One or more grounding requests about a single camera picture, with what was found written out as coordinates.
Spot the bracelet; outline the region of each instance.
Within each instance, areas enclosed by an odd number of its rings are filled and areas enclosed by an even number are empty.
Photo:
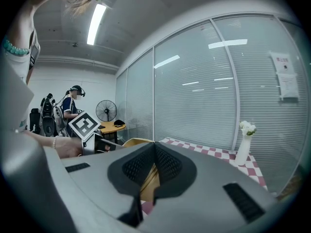
[[[52,148],[53,148],[53,149],[56,149],[56,148],[55,148],[55,145],[56,145],[56,139],[57,139],[57,137],[58,137],[58,136],[56,136],[56,137],[54,138],[54,140],[53,140],[53,144],[52,144]]]
[[[7,36],[4,37],[2,41],[2,45],[5,50],[15,55],[26,55],[30,52],[29,49],[19,49],[19,48],[14,47],[12,43],[10,43],[10,41],[8,40]]]

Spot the dark t-shirt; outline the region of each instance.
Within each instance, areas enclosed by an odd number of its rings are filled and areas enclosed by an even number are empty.
[[[77,113],[77,108],[72,97],[70,96],[65,97],[63,101],[63,105],[62,105],[62,110],[63,110],[63,116],[64,116],[64,112],[66,111],[70,112],[71,114]],[[66,121],[67,122],[67,126],[66,126],[67,133],[69,134],[70,137],[76,137],[75,133],[72,131],[71,127],[69,126],[69,123],[73,119],[66,119],[66,120],[67,120]]]

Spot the white flower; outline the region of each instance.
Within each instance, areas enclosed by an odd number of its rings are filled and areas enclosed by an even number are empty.
[[[247,135],[250,133],[252,133],[251,135],[253,135],[256,131],[256,126],[254,124],[247,122],[247,121],[240,122],[240,128],[241,128],[243,135]]]
[[[256,126],[253,124],[249,127],[250,131],[254,131],[256,129]]]
[[[243,135],[246,135],[247,132],[248,132],[248,129],[247,129],[247,128],[241,128],[241,130],[242,130],[242,134],[243,134]]]

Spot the turquoise bead bracelet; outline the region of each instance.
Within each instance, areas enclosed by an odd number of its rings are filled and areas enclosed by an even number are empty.
[[[19,49],[19,48],[14,47],[12,43],[10,43],[10,41],[8,40],[7,36],[4,37],[2,45],[5,50],[7,50],[8,52],[12,54],[25,55],[29,53],[29,49]]]

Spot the vr headset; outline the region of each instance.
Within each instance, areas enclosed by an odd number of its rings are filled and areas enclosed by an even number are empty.
[[[78,88],[76,88],[76,87],[72,87],[72,88],[69,88],[68,91],[78,91],[78,92],[81,92],[81,94],[78,94],[78,95],[81,95],[82,97],[85,97],[85,95],[86,95],[85,90],[82,87],[80,87],[80,89],[81,89],[81,91]]]

